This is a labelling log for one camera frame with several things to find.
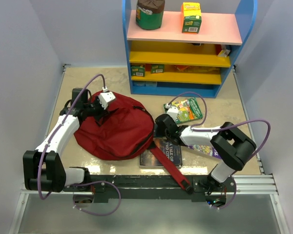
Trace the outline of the small green box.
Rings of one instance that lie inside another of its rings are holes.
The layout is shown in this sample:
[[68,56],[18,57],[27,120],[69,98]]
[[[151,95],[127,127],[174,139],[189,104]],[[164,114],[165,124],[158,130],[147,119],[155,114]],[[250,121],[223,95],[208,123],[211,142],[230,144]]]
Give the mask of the small green box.
[[164,64],[151,64],[150,72],[152,74],[163,73],[164,71],[165,71],[165,65]]
[[145,66],[143,64],[141,64],[141,65],[131,65],[130,71],[131,71],[131,76],[144,77],[146,69],[145,69]]

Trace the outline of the blue colourful shelf unit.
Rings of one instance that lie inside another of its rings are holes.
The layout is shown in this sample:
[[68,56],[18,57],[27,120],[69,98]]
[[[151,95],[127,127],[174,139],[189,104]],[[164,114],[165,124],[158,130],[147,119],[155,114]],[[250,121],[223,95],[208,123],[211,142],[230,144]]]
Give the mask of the blue colourful shelf unit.
[[[129,76],[132,94],[175,96],[197,92],[215,98],[248,40],[257,14],[255,0],[242,0],[233,14],[203,13],[198,34],[182,33],[181,12],[165,11],[159,29],[144,30],[136,23],[131,2],[122,2],[122,21],[128,66],[145,66],[144,77]],[[231,49],[228,57],[218,49]],[[152,74],[151,64],[164,64],[163,73]],[[174,65],[189,65],[183,72]]]

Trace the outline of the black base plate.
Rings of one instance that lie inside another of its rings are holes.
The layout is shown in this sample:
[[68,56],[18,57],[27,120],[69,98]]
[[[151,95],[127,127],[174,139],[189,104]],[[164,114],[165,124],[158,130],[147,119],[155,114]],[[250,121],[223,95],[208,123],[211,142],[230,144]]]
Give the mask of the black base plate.
[[94,184],[94,202],[108,202],[118,199],[117,191],[108,182],[115,185],[122,199],[162,199],[162,200],[191,200],[205,202],[206,199],[216,199],[222,192],[227,195],[236,192],[235,181],[227,178],[223,185],[208,188],[206,175],[188,175],[193,187],[193,193],[188,194],[177,184],[170,175],[90,175],[87,182]]

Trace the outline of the small green box left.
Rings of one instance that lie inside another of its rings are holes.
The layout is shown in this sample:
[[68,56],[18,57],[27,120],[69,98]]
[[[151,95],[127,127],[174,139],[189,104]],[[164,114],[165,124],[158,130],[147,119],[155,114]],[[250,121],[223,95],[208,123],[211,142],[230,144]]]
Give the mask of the small green box left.
[[144,77],[146,69],[145,69],[145,66],[143,64],[141,64],[141,65],[131,65],[130,71],[131,71],[131,76]]

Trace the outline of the red white small box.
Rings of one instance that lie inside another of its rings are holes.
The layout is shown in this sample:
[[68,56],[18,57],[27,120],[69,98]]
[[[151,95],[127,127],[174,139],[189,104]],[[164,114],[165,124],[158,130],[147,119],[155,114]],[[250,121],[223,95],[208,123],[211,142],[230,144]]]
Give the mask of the red white small box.
[[230,52],[231,52],[231,49],[227,49],[227,48],[222,49],[222,48],[220,48],[220,49],[217,50],[217,56],[222,57],[222,58],[226,58],[226,57],[229,56]]

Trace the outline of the purple treehouse book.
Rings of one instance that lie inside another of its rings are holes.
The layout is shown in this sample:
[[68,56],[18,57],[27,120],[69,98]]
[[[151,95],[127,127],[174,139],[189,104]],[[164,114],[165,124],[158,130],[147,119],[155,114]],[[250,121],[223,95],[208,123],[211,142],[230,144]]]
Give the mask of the purple treehouse book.
[[211,156],[214,158],[218,158],[221,159],[221,157],[219,156],[218,152],[211,146],[207,146],[207,145],[190,145],[188,146],[190,149],[192,150],[196,150],[198,152],[201,152],[207,156]]

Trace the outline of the orange green box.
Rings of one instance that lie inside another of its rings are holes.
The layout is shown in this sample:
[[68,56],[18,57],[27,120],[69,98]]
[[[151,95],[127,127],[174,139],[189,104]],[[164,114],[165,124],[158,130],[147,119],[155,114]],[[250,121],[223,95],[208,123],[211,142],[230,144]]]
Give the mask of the orange green box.
[[183,2],[182,33],[198,34],[202,24],[201,5],[198,2]]

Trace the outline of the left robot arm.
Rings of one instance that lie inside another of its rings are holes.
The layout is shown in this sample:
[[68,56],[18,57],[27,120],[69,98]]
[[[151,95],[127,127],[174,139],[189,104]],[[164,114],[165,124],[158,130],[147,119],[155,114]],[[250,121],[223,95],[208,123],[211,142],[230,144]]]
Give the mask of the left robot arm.
[[93,97],[90,94],[88,89],[74,88],[72,98],[60,111],[50,134],[35,150],[24,153],[22,161],[26,189],[50,193],[61,192],[71,185],[80,191],[87,191],[91,187],[87,168],[65,168],[61,161],[66,145],[82,123],[88,117],[100,120],[115,100],[114,94],[106,89]]

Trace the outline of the red backpack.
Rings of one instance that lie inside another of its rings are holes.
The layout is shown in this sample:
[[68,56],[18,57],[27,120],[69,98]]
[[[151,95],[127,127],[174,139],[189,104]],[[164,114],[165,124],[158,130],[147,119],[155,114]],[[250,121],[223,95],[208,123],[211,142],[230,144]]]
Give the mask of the red backpack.
[[102,160],[128,160],[150,150],[177,184],[193,193],[189,180],[154,143],[154,120],[139,101],[118,93],[100,121],[88,117],[74,133],[77,143]]

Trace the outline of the orange snack packet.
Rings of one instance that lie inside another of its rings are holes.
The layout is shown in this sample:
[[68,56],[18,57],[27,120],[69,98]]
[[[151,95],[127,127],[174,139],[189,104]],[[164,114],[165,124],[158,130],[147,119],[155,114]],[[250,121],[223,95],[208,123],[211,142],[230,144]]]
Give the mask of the orange snack packet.
[[183,72],[184,70],[188,69],[189,65],[174,65],[175,69],[179,72]]

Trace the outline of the green treehouse book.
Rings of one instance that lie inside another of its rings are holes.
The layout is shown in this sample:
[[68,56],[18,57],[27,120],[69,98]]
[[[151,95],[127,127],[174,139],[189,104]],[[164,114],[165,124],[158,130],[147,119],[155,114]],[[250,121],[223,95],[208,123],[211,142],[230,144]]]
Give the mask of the green treehouse book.
[[175,106],[178,109],[178,115],[175,119],[176,124],[203,119],[203,114],[197,100],[193,97],[180,101],[173,101],[171,106]]

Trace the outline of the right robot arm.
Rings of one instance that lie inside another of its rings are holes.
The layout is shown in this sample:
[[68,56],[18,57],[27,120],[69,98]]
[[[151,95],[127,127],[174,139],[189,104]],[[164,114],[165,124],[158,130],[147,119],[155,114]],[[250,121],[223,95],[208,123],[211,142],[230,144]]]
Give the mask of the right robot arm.
[[216,150],[222,161],[201,182],[201,186],[209,192],[220,191],[227,178],[241,171],[256,150],[254,141],[231,122],[214,128],[197,129],[187,125],[177,126],[171,116],[162,114],[155,123],[156,134],[174,145],[188,147],[202,143]]

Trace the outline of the dark tale of two cities book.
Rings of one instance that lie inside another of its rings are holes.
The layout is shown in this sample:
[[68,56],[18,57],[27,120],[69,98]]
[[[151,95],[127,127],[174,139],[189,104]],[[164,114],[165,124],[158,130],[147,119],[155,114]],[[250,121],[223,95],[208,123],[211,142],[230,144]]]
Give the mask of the dark tale of two cities book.
[[[155,138],[154,143],[176,167],[181,167],[183,165],[181,146],[174,145],[163,138]],[[163,167],[161,162],[150,150],[146,150],[140,155],[139,166],[146,168]]]

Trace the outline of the green brown canister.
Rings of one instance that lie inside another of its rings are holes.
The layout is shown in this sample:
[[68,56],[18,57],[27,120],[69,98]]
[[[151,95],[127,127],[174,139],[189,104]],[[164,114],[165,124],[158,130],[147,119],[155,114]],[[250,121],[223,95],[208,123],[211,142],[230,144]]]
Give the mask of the green brown canister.
[[138,0],[136,23],[144,30],[156,30],[162,25],[165,0]]

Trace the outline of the small green box right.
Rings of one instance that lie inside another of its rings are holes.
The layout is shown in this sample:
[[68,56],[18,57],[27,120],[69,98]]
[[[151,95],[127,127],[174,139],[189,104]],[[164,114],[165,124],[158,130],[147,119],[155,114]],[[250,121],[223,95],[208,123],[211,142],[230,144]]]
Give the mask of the small green box right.
[[165,65],[164,64],[151,64],[150,72],[152,74],[163,73],[164,71],[165,71]]

